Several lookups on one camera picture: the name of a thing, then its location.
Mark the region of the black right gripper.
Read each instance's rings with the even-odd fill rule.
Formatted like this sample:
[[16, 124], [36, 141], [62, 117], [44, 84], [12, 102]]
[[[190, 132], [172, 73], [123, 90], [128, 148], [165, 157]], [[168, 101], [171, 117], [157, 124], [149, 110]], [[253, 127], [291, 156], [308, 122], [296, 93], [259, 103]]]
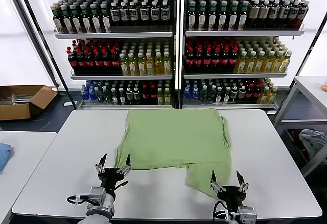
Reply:
[[217, 192], [217, 197], [226, 203], [226, 208], [230, 212], [237, 212], [238, 207], [242, 206], [242, 201], [246, 198], [246, 192], [249, 183], [245, 182], [243, 176], [236, 171], [240, 187], [237, 186], [222, 186], [218, 183], [214, 170], [212, 170], [210, 187], [214, 192]]

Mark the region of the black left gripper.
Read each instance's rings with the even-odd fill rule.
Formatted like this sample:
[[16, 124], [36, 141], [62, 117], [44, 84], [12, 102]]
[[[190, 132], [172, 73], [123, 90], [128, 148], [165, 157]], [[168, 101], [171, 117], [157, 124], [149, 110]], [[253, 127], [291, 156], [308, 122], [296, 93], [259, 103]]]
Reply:
[[95, 164], [98, 178], [101, 181], [100, 187], [105, 189], [106, 193], [114, 192], [117, 182], [123, 180], [123, 175], [127, 175], [131, 170], [130, 154], [127, 156], [126, 163], [121, 168], [105, 168], [107, 154], [99, 160], [98, 164]]

